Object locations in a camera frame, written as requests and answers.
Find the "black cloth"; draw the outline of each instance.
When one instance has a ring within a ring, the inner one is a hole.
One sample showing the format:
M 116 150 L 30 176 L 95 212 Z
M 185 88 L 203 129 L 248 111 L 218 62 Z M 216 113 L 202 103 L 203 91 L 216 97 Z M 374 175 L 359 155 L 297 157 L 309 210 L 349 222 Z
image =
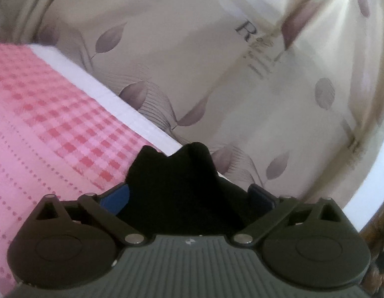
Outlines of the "black cloth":
M 187 144 L 169 157 L 144 146 L 126 183 L 130 199 L 117 217 L 148 237 L 232 236 L 259 217 L 247 193 L 218 176 L 201 143 Z

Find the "pink checkered fabric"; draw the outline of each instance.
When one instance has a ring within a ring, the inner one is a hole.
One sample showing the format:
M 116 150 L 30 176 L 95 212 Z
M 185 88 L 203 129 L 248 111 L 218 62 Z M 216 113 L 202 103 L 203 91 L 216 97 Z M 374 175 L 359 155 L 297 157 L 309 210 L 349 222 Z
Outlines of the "pink checkered fabric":
M 38 58 L 0 44 L 0 292 L 6 252 L 42 196 L 76 199 L 123 181 L 145 139 Z
M 0 45 L 0 94 L 44 143 L 100 189 L 122 181 L 148 144 L 28 47 Z

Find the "bed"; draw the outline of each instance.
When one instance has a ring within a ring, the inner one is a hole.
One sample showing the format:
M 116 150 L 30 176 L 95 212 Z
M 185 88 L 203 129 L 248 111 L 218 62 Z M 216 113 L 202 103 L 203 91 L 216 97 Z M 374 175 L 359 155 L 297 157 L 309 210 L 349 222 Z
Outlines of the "bed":
M 0 44 L 0 297 L 15 285 L 8 245 L 40 198 L 102 193 L 143 145 L 181 147 L 56 48 Z M 384 143 L 344 212 L 361 230 L 383 201 Z

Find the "logo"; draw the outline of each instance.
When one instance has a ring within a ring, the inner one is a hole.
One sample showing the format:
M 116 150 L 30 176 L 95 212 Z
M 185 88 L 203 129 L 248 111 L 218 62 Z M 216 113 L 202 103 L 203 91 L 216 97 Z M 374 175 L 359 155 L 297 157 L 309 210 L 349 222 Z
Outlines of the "logo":
M 188 240 L 185 241 L 185 243 L 186 243 L 187 245 L 193 245 L 193 244 L 196 243 L 196 241 L 195 241 L 194 239 L 188 239 Z

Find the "printed leaf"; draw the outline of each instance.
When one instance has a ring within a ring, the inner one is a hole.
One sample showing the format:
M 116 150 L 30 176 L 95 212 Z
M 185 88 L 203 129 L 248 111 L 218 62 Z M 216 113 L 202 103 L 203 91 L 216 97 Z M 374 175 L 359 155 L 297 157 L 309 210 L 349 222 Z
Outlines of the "printed leaf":
M 382 121 L 384 120 L 384 96 L 382 97 L 382 100 L 379 99 L 377 101 L 375 114 L 376 114 L 377 123 L 381 125 Z
M 66 37 L 66 39 L 62 39 L 61 41 L 61 52 L 78 66 L 84 68 L 86 72 L 96 76 L 92 68 L 86 42 L 80 31 L 71 26 L 64 26 L 61 27 L 61 36 Z M 125 86 L 126 84 L 123 85 L 117 94 L 119 94 Z
M 352 141 L 354 139 L 354 135 L 353 135 L 353 132 L 352 132 L 352 129 L 350 128 L 348 122 L 345 120 L 345 119 L 342 119 L 341 121 L 341 126 L 342 128 L 344 129 L 345 133 L 346 133 L 346 136 L 348 137 L 348 139 L 350 141 Z
M 370 294 L 374 294 L 378 291 L 382 284 L 382 275 L 375 263 L 371 264 L 366 276 L 362 281 L 362 287 L 369 292 Z
M 97 53 L 106 53 L 115 48 L 122 38 L 125 25 L 123 23 L 105 31 L 96 41 L 95 51 Z
M 278 178 L 287 168 L 287 162 L 289 161 L 290 152 L 287 151 L 280 156 L 272 160 L 266 170 L 266 176 L 268 180 Z
M 58 40 L 59 30 L 54 24 L 45 25 L 37 36 L 37 42 L 44 46 L 55 46 Z
M 120 98 L 131 107 L 139 110 L 146 100 L 148 94 L 147 82 L 141 80 L 138 83 L 130 84 L 120 92 Z
M 173 138 L 175 141 L 177 141 L 181 145 L 187 145 L 188 143 L 190 143 L 190 141 L 184 139 L 183 137 L 179 136 L 178 134 L 171 131 L 170 129 L 165 131 L 165 133 L 167 133 L 171 138 Z
M 355 40 L 350 77 L 348 107 L 359 125 L 364 120 L 371 102 L 372 90 L 375 89 L 375 84 L 372 84 L 370 75 L 366 74 L 367 62 L 370 59 L 369 39 L 367 30 L 363 27 L 361 35 L 356 37 Z
M 336 91 L 333 84 L 328 78 L 321 78 L 315 86 L 315 100 L 322 109 L 328 110 L 331 108 Z
M 124 87 L 141 80 L 149 81 L 152 76 L 149 68 L 137 61 L 124 63 L 117 70 L 102 68 L 102 64 L 94 64 L 94 76 L 114 93 L 119 95 Z
M 175 125 L 175 114 L 171 102 L 159 86 L 147 82 L 148 92 L 145 102 L 138 110 L 161 130 L 167 131 Z
M 319 5 L 317 3 L 310 1 L 300 6 L 287 17 L 281 27 L 285 49 L 288 49 L 292 45 L 305 25 L 316 13 L 318 7 Z
M 215 168 L 220 174 L 225 174 L 232 163 L 233 153 L 227 146 L 211 154 Z
M 197 103 L 192 110 L 190 110 L 185 116 L 178 121 L 178 125 L 182 127 L 188 127 L 197 123 L 204 115 L 206 111 L 206 104 L 209 99 L 209 96 L 202 98 L 199 103 Z
M 247 169 L 238 170 L 237 172 L 233 173 L 230 178 L 232 178 L 233 182 L 247 182 L 248 185 L 255 183 L 253 176 Z
M 261 186 L 263 186 L 253 160 L 243 150 L 232 144 L 214 149 L 215 151 L 212 152 L 211 157 L 218 172 L 233 182 L 250 183 L 255 182 L 253 177 L 253 174 L 255 174 Z
M 358 0 L 358 5 L 362 16 L 365 18 L 370 17 L 370 8 L 368 6 L 367 0 Z

